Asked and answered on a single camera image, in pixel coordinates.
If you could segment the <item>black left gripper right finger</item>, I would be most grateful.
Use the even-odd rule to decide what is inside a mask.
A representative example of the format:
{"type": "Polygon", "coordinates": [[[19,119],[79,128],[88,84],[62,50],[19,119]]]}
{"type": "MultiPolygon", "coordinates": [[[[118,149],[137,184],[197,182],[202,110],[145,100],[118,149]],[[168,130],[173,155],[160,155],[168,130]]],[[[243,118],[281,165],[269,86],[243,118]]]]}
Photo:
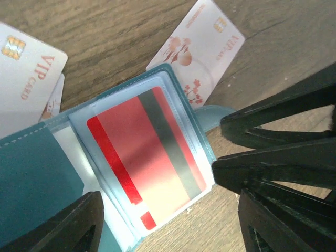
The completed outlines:
{"type": "Polygon", "coordinates": [[[238,215],[247,251],[335,251],[335,206],[323,199],[245,188],[238,215]]]}

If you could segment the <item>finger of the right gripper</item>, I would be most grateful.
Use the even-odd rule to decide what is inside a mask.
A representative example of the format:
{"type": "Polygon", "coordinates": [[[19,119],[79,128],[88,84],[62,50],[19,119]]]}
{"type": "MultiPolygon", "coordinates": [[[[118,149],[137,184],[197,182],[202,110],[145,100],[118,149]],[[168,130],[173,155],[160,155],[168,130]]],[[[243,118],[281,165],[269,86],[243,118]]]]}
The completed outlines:
{"type": "Polygon", "coordinates": [[[335,125],[322,132],[272,131],[263,124],[335,105],[335,64],[286,90],[221,119],[222,135],[249,151],[222,156],[212,165],[215,182],[235,193],[253,180],[330,189],[335,201],[335,125]]]}

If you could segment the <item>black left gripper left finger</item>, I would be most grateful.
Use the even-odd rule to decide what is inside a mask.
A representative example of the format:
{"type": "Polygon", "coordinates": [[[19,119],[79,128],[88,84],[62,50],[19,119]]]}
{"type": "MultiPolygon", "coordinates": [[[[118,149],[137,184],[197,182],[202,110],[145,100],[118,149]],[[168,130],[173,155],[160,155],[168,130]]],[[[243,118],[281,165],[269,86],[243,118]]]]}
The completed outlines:
{"type": "Polygon", "coordinates": [[[98,251],[103,222],[101,193],[88,192],[1,251],[98,251]]]}

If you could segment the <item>teal card holder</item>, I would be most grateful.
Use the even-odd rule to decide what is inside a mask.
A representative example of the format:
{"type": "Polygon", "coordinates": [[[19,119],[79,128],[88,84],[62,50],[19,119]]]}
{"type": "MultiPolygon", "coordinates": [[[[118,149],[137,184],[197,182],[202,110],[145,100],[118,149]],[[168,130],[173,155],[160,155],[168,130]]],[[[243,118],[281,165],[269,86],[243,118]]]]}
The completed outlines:
{"type": "Polygon", "coordinates": [[[56,117],[1,139],[1,248],[45,223],[88,192],[99,191],[104,222],[98,251],[134,251],[149,234],[186,210],[214,185],[216,157],[206,132],[233,109],[193,109],[172,67],[157,66],[56,117]],[[87,127],[87,121],[160,87],[206,182],[205,191],[152,230],[134,206],[87,127]]]}

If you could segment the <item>red card magnetic stripe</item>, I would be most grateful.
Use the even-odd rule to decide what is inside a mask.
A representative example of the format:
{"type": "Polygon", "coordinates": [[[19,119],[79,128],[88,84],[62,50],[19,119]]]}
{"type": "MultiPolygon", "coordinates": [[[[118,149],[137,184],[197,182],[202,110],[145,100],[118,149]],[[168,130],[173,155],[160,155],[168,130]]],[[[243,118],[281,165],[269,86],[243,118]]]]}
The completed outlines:
{"type": "Polygon", "coordinates": [[[90,118],[87,127],[147,230],[205,191],[160,87],[90,118]]]}

